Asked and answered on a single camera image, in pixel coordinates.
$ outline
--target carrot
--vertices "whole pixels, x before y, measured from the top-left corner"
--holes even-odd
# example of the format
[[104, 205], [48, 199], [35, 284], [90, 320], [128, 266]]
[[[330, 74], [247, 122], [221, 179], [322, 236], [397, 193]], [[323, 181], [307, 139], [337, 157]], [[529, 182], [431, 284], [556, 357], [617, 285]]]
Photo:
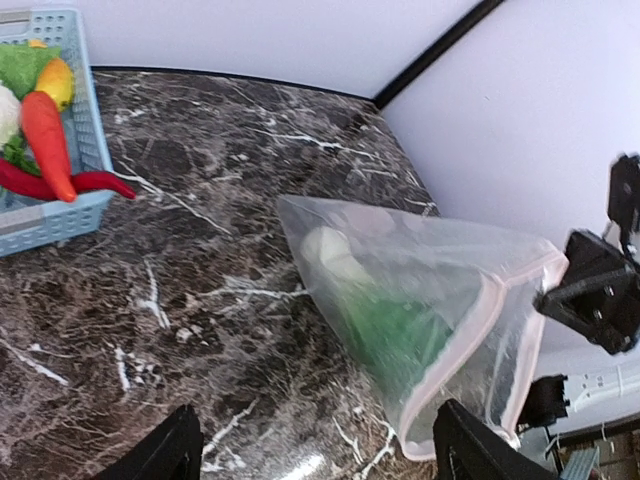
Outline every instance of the carrot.
[[55, 102], [44, 92], [31, 92], [22, 100], [22, 131], [33, 150], [42, 177], [58, 200], [73, 202], [71, 161], [62, 119]]

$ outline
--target plastic basket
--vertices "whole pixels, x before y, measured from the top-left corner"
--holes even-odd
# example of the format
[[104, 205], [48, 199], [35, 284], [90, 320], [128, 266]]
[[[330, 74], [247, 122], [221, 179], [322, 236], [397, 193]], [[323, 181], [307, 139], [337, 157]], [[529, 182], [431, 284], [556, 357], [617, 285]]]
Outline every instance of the plastic basket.
[[[60, 46], [74, 75], [73, 104], [62, 114], [73, 173], [113, 171], [84, 40], [80, 12], [72, 8], [0, 10], [0, 43], [40, 39]], [[98, 229], [110, 191], [78, 195], [72, 203], [39, 202], [6, 193], [0, 199], [0, 257]]]

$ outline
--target green object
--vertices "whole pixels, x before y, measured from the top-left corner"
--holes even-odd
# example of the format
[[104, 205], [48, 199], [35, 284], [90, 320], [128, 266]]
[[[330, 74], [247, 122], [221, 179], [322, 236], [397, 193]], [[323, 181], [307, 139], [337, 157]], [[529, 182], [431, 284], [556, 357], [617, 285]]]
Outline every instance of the green object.
[[453, 334], [425, 303], [374, 285], [341, 285], [339, 298], [348, 350], [385, 398], [399, 399], [420, 382]]
[[59, 56], [60, 47], [0, 45], [0, 81], [18, 100], [22, 100], [35, 88], [38, 75], [45, 65]]
[[9, 139], [3, 149], [4, 159], [31, 175], [40, 176], [40, 169], [35, 162], [26, 156], [26, 145], [22, 135], [14, 135]]

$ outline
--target brown marble surface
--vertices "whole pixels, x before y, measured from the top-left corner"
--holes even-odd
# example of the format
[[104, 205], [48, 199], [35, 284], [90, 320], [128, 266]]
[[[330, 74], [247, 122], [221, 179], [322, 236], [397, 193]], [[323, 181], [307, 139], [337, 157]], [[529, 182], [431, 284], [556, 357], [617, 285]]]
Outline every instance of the brown marble surface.
[[245, 80], [95, 74], [139, 193], [0, 259], [0, 478], [83, 479], [174, 408], [203, 479], [429, 479], [300, 289], [279, 194], [435, 213], [367, 102]]

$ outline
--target white cauliflower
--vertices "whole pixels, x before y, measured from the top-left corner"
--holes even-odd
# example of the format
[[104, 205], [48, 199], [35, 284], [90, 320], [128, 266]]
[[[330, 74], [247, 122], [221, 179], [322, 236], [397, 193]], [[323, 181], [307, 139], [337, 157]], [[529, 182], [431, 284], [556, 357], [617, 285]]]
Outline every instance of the white cauliflower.
[[0, 85], [0, 150], [20, 130], [20, 101]]

